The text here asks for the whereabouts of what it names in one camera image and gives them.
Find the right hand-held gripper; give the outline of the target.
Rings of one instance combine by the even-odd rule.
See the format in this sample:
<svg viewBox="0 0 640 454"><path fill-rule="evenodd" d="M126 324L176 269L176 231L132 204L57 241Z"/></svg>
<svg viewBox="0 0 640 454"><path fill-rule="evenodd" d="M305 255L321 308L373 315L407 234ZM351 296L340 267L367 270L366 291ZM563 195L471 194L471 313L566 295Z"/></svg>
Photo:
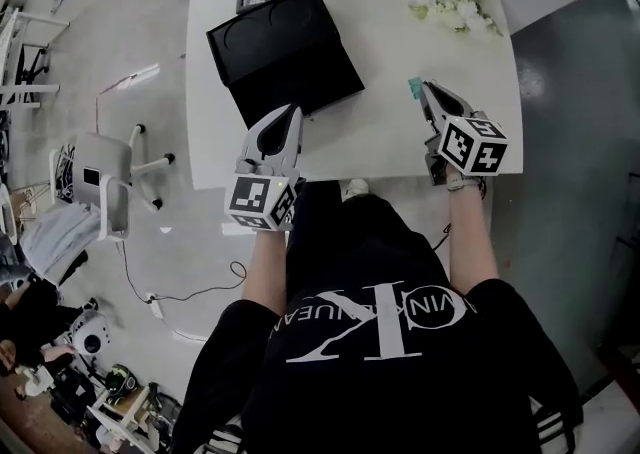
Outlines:
<svg viewBox="0 0 640 454"><path fill-rule="evenodd" d="M501 126L435 81L425 84L429 89L421 89L418 99L434 130L426 141L425 156L432 184L446 183L446 164L468 177L497 176L509 145Z"/></svg>

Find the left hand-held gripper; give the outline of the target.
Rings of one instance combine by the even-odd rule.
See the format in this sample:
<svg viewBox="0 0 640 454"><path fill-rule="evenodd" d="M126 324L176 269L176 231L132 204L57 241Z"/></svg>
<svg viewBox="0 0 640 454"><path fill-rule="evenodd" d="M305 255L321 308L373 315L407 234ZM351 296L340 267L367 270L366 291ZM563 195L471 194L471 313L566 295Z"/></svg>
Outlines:
<svg viewBox="0 0 640 454"><path fill-rule="evenodd" d="M242 227L263 231L292 229L291 211L302 181L296 168L303 115L288 104L249 128L233 180L225 192L224 211Z"/></svg>

